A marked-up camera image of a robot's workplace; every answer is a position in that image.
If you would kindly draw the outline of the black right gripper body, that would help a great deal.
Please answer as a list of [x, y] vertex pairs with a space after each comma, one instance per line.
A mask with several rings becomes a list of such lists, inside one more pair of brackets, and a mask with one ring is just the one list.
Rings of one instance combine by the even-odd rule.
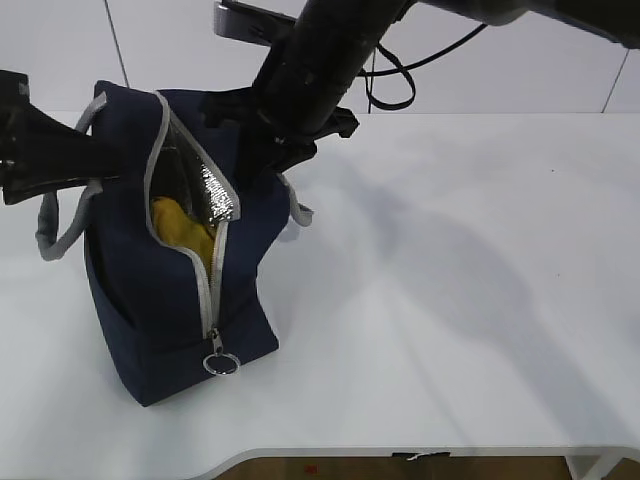
[[358, 128], [358, 120], [348, 109], [336, 107], [324, 123], [311, 133], [297, 126], [286, 126], [272, 119], [258, 101], [252, 87], [207, 92], [199, 104], [204, 125], [239, 129], [234, 178], [239, 183], [254, 183], [266, 172], [283, 173], [312, 159], [316, 141], [337, 134], [349, 138]]

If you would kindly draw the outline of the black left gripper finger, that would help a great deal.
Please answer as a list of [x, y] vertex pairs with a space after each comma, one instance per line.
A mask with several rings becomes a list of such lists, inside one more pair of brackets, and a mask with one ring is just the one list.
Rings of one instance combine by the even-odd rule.
[[123, 173], [119, 151], [74, 130], [29, 104], [19, 139], [21, 178], [116, 178]]
[[33, 197], [43, 195], [50, 192], [87, 186], [92, 182], [102, 184], [119, 180], [119, 176], [102, 177], [102, 178], [76, 178], [68, 180], [11, 180], [6, 181], [2, 186], [2, 199], [5, 205], [16, 205]]

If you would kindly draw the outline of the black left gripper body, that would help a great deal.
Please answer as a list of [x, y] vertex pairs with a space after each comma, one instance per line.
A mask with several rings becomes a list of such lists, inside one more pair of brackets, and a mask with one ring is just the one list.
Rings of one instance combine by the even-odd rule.
[[27, 200], [19, 183], [23, 166], [25, 115], [30, 105], [26, 74], [1, 71], [1, 190], [4, 200]]

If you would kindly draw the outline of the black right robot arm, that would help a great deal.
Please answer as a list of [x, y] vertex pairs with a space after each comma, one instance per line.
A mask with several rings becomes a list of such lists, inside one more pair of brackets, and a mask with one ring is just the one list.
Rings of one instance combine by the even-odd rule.
[[[417, 3], [480, 25], [444, 53], [403, 65], [380, 41]], [[250, 87], [209, 93], [200, 111], [207, 127], [240, 125], [234, 175], [249, 185], [264, 171], [283, 173], [313, 158], [318, 139], [332, 134], [349, 138], [358, 122], [338, 104], [356, 78], [403, 75], [413, 89], [410, 100], [383, 105], [368, 95], [376, 108], [404, 109], [415, 98], [410, 70], [529, 11], [639, 50], [639, 1], [306, 1], [297, 18], [240, 1], [215, 1], [216, 35], [270, 50]], [[394, 68], [366, 72], [363, 67], [375, 50]]]

